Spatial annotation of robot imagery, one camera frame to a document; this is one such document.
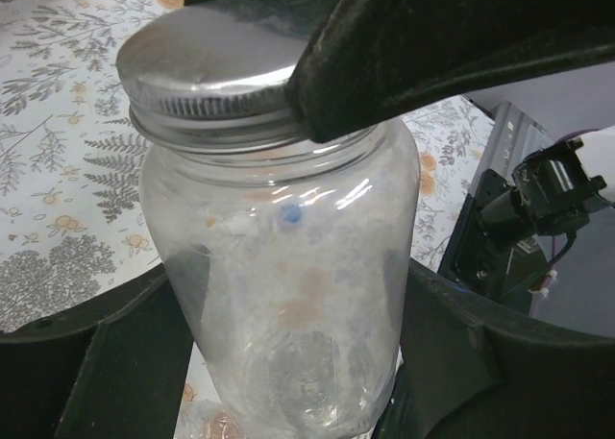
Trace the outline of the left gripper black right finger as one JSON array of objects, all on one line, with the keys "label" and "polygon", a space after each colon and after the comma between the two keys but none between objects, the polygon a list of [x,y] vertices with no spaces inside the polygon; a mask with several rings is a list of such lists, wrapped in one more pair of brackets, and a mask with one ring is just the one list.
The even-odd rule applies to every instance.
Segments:
[{"label": "left gripper black right finger", "polygon": [[498,305],[412,262],[403,363],[378,438],[610,438],[614,342]]}]

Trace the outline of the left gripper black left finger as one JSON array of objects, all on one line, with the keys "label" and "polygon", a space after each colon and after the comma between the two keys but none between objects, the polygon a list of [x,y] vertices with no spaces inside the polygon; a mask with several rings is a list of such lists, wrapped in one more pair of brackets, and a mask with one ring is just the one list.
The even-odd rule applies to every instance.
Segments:
[{"label": "left gripper black left finger", "polygon": [[162,266],[1,336],[4,438],[170,438],[192,336]]}]

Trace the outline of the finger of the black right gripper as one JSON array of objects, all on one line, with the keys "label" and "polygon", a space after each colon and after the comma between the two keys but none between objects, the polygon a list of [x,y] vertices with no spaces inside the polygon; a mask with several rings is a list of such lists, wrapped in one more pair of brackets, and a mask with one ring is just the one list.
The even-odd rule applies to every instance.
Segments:
[{"label": "finger of the black right gripper", "polygon": [[285,90],[316,143],[614,58],[614,0],[332,0],[316,22]]}]

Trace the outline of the silver metal jar lid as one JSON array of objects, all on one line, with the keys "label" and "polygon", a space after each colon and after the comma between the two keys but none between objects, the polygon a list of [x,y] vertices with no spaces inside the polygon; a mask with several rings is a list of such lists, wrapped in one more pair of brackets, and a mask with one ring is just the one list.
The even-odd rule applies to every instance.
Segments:
[{"label": "silver metal jar lid", "polygon": [[134,127],[187,151],[294,141],[284,88],[318,19],[306,3],[202,5],[147,24],[116,56]]}]

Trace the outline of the clear bottle with silver cap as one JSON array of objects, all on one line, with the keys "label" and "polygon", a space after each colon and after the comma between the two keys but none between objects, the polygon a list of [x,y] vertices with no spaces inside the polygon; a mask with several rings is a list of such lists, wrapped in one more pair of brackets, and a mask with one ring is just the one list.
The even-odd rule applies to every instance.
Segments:
[{"label": "clear bottle with silver cap", "polygon": [[321,145],[149,147],[150,237],[248,437],[351,438],[375,425],[397,370],[419,186],[400,119]]}]

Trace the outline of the crushed clear bottle blue-white cap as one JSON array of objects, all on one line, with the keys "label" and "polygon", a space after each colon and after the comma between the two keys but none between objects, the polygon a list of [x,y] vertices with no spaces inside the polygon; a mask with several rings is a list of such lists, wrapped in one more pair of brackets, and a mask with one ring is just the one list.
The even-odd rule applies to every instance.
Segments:
[{"label": "crushed clear bottle blue-white cap", "polygon": [[180,408],[175,439],[244,439],[234,419],[218,402],[192,401]]}]

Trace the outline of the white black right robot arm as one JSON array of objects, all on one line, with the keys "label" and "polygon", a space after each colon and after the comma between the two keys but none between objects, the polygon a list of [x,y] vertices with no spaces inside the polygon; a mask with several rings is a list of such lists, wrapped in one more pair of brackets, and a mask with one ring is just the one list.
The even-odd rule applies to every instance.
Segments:
[{"label": "white black right robot arm", "polygon": [[[213,0],[184,0],[186,6]],[[614,0],[333,0],[285,87],[301,135],[326,143],[472,90],[614,61]],[[481,211],[495,239],[574,232],[614,205],[599,145],[526,158]]]}]

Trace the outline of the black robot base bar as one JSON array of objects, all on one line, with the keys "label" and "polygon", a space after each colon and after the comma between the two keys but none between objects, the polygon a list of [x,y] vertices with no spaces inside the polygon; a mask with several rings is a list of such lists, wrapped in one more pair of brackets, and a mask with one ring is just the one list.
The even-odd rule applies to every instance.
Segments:
[{"label": "black robot base bar", "polygon": [[551,258],[550,248],[535,236],[518,239],[515,244],[502,237],[494,239],[480,221],[481,210],[509,192],[510,186],[497,172],[487,169],[481,173],[466,196],[438,274],[527,314],[532,296],[518,286],[544,270]]}]

